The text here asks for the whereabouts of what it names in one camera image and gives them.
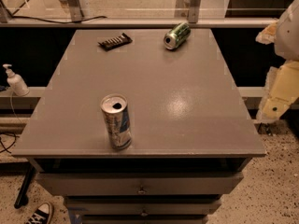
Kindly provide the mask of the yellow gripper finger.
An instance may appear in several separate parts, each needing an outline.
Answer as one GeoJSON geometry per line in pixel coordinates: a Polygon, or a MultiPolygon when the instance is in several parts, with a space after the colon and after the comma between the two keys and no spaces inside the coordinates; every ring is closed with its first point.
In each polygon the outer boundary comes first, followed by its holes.
{"type": "Polygon", "coordinates": [[[286,61],[267,73],[264,96],[259,104],[258,121],[276,121],[299,98],[299,62],[286,61]]]}
{"type": "Polygon", "coordinates": [[[258,43],[269,45],[275,42],[276,30],[278,23],[275,21],[265,27],[260,33],[257,34],[255,40],[258,43]]]}

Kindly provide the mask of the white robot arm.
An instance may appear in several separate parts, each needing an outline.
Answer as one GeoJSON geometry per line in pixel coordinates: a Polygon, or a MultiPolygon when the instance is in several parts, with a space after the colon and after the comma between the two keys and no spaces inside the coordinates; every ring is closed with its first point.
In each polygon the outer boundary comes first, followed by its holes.
{"type": "Polygon", "coordinates": [[[285,60],[280,68],[270,67],[256,115],[259,122],[272,123],[299,98],[299,0],[294,0],[255,40],[265,45],[273,43],[276,55],[285,60]]]}

